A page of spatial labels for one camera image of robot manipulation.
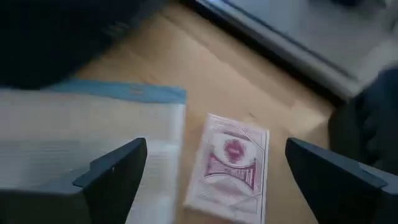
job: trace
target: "playing card box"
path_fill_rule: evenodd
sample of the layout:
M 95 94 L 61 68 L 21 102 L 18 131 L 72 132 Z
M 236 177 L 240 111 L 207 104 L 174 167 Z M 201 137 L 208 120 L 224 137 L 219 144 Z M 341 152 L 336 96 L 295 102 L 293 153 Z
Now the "playing card box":
M 269 131 L 208 115 L 184 205 L 235 222 L 266 215 Z

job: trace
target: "red emblem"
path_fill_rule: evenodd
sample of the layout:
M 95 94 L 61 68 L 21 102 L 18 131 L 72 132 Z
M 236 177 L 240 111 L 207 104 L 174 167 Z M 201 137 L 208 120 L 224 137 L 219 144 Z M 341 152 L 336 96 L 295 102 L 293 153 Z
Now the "red emblem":
M 224 152 L 229 162 L 235 164 L 244 157 L 244 150 L 246 147 L 237 139 L 230 139 L 225 141 Z

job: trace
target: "red card box design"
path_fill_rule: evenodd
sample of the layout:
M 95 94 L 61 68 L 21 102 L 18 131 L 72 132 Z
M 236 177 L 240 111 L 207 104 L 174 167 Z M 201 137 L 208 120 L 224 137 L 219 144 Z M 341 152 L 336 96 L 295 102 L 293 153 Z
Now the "red card box design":
M 268 142 L 268 130 L 209 114 L 184 205 L 264 223 Z

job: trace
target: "wooden table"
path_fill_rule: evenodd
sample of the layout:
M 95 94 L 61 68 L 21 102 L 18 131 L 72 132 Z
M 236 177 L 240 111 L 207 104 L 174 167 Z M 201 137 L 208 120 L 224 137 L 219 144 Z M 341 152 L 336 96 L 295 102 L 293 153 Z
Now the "wooden table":
M 295 136 L 327 147 L 326 122 L 334 108 L 194 12 L 167 6 L 78 76 L 187 90 L 177 223 L 229 223 L 182 208 L 207 113 L 270 129 L 268 224 L 317 222 L 287 165 L 285 141 Z

